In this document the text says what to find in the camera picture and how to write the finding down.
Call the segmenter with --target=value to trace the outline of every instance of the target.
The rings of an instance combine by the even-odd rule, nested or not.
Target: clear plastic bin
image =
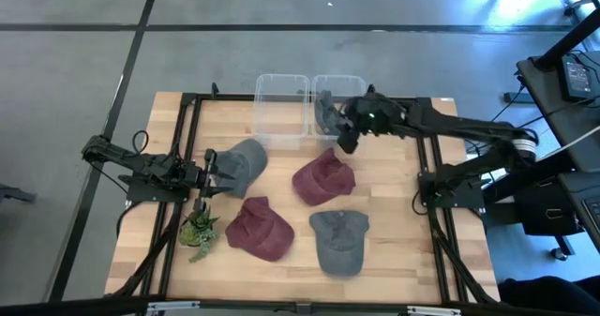
[[[269,148],[300,148],[308,135],[306,76],[263,74],[256,80],[252,135]]]
[[[363,96],[367,92],[367,84],[362,78],[357,76],[319,75],[312,79],[311,93],[313,103],[310,106],[312,134],[324,141],[335,141],[338,139],[338,136],[323,132],[315,117],[314,101],[322,91],[331,92],[334,104],[339,109],[345,100]]]

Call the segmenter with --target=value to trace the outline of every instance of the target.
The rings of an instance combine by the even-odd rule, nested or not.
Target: gray baseball cap
[[[339,111],[336,109],[331,91],[323,90],[315,97],[315,120],[324,134],[337,136],[341,133],[337,128]]]
[[[266,151],[258,141],[246,139],[229,151],[217,152],[215,163],[220,173],[225,173],[234,178],[226,179],[215,175],[217,186],[233,188],[233,190],[226,193],[244,199],[250,184],[266,168]]]
[[[356,211],[327,211],[310,216],[323,272],[349,277],[360,273],[365,257],[368,216]]]

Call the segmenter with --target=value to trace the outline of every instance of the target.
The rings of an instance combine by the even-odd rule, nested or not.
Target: baseball cap
[[[230,247],[270,262],[288,252],[294,236],[292,226],[269,208],[267,197],[246,199],[225,234]]]
[[[246,139],[229,151],[217,152],[215,164],[220,173],[233,179],[215,175],[219,187],[233,188],[226,193],[240,199],[246,196],[246,190],[266,168],[267,157],[261,143],[254,139]]]
[[[363,269],[368,217],[356,211],[328,211],[310,216],[315,230],[317,257],[323,272],[354,276]]]
[[[336,158],[333,148],[328,148],[293,175],[292,185],[305,203],[317,205],[352,193],[356,183],[350,166]]]
[[[331,91],[323,90],[315,97],[315,120],[317,125],[326,135],[339,135],[341,132],[336,126],[339,111],[334,105]]]

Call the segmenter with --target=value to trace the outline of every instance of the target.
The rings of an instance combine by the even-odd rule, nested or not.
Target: maroon baseball cap
[[[230,247],[270,262],[283,257],[293,241],[292,226],[269,208],[267,197],[246,199],[225,234]]]
[[[309,205],[326,203],[340,194],[350,194],[356,183],[350,166],[342,163],[328,148],[292,177],[295,191]]]

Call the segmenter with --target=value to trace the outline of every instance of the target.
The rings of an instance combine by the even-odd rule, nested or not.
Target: wooden tabletop
[[[150,142],[147,153],[170,150],[181,93],[157,93],[147,131]],[[454,100],[434,98],[433,105],[442,113],[456,114]],[[299,104],[282,103],[295,111]],[[299,125],[284,117],[274,124]],[[188,132],[191,107],[184,132]],[[202,102],[194,159],[203,165],[206,148],[223,151],[251,137],[252,102]],[[186,145],[184,134],[181,146]],[[459,163],[465,159],[464,143],[441,137],[442,159]],[[220,194],[209,201],[214,216],[220,217],[215,229],[221,237],[209,255],[189,263],[197,249],[179,244],[175,249],[168,297],[197,299],[232,299],[262,301],[319,301],[349,303],[440,303],[440,292],[426,217],[416,216],[411,199],[417,191],[416,174],[419,161],[414,139],[391,136],[361,136],[352,155],[338,147],[337,157],[354,170],[356,188],[352,195],[339,196],[319,206],[304,204],[294,193],[292,176],[315,159],[327,145],[307,138],[298,150],[268,148],[268,165],[247,191],[247,198],[267,196],[269,204],[285,218],[295,231],[288,254],[269,263],[230,248],[224,234],[235,218],[243,200]],[[427,142],[429,166],[432,167],[430,144]],[[198,192],[184,206],[189,214]],[[148,251],[156,203],[142,203],[123,220],[121,234],[112,259],[106,293],[120,288],[134,272]],[[353,209],[368,215],[370,229],[365,240],[362,272],[353,278],[327,277],[319,267],[315,236],[308,217],[319,211]],[[453,209],[460,255],[487,293],[498,298],[488,245],[481,220],[465,209]],[[456,299],[452,266],[445,259],[451,295]],[[162,258],[157,260],[151,293],[158,290]]]

